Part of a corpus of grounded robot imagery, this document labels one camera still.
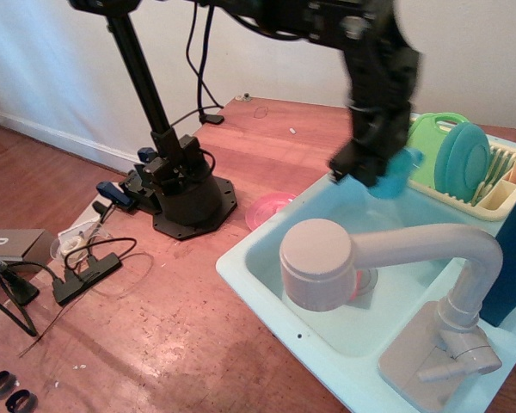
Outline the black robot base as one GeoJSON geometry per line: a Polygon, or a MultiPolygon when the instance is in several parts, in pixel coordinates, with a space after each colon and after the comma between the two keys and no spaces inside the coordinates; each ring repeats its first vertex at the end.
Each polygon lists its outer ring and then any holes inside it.
{"type": "Polygon", "coordinates": [[[177,240],[216,231],[237,207],[233,183],[214,175],[215,157],[191,135],[151,134],[154,148],[120,183],[135,207],[150,214],[153,229],[177,240]]]}

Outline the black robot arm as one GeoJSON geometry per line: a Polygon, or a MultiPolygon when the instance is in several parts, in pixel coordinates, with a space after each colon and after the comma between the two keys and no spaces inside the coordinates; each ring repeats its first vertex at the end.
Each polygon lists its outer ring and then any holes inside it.
{"type": "MultiPolygon", "coordinates": [[[[157,182],[202,182],[211,168],[202,156],[191,162],[169,124],[130,20],[137,1],[73,1],[71,6],[103,15],[125,62],[158,156],[165,164],[157,182]]],[[[255,21],[253,30],[343,52],[351,81],[353,136],[329,161],[331,178],[351,176],[367,187],[384,176],[389,161],[407,144],[410,98],[421,55],[404,38],[392,1],[202,1],[234,17],[255,21]]]]}

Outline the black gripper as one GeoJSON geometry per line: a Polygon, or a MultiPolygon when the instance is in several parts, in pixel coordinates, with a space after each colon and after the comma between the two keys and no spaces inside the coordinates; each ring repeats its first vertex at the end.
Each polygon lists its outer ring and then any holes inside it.
{"type": "Polygon", "coordinates": [[[347,176],[371,188],[388,162],[372,151],[398,151],[408,138],[420,54],[403,38],[393,1],[313,1],[310,35],[344,53],[351,79],[354,140],[329,161],[330,179],[347,176]]]}

